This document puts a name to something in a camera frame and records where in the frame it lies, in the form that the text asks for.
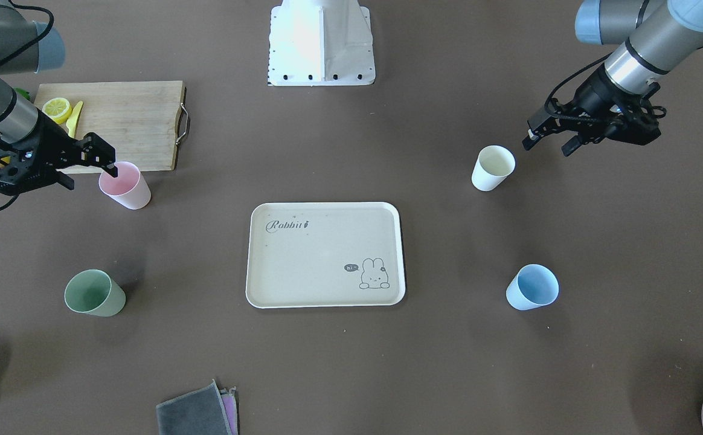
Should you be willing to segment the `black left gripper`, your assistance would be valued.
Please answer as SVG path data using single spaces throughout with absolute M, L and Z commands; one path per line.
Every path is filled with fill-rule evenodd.
M 559 103 L 556 91 L 579 74 L 581 71 L 574 72 L 550 92 L 545 115 L 528 119 L 528 133 L 522 141 L 526 151 L 544 137 L 564 131 L 575 133 L 562 146 L 565 157 L 587 143 L 614 140 L 645 146 L 660 137 L 659 119 L 666 116 L 667 110 L 650 102 L 660 89 L 659 83 L 650 83 L 640 95 L 630 94 L 612 82 L 600 66 L 576 88 L 571 101 Z

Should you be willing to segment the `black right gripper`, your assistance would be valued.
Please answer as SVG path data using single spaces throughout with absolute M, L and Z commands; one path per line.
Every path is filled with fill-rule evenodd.
M 60 172 L 70 166 L 95 166 L 111 177 L 118 176 L 116 150 L 107 141 L 94 132 L 75 140 L 45 115 L 39 115 L 23 140 L 8 143 L 6 138 L 0 134 L 2 195 L 23 195 L 53 184 L 74 190 L 74 180 Z

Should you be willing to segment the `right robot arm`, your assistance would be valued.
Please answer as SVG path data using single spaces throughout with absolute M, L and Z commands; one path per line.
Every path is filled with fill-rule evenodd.
M 71 138 L 2 79 L 2 74 L 56 69 L 65 46 L 48 12 L 45 22 L 26 19 L 22 5 L 0 1 L 0 193 L 17 196 L 48 185 L 72 189 L 70 166 L 95 166 L 117 176 L 116 152 L 100 136 Z

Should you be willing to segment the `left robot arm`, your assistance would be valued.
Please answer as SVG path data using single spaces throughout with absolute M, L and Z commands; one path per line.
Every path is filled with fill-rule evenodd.
M 571 101 L 548 95 L 528 119 L 524 148 L 564 131 L 574 132 L 562 146 L 564 156 L 602 140 L 639 146 L 656 140 L 666 110 L 650 100 L 664 75 L 703 48 L 703 1 L 585 1 L 575 33 L 616 50 L 589 64 L 592 74 Z

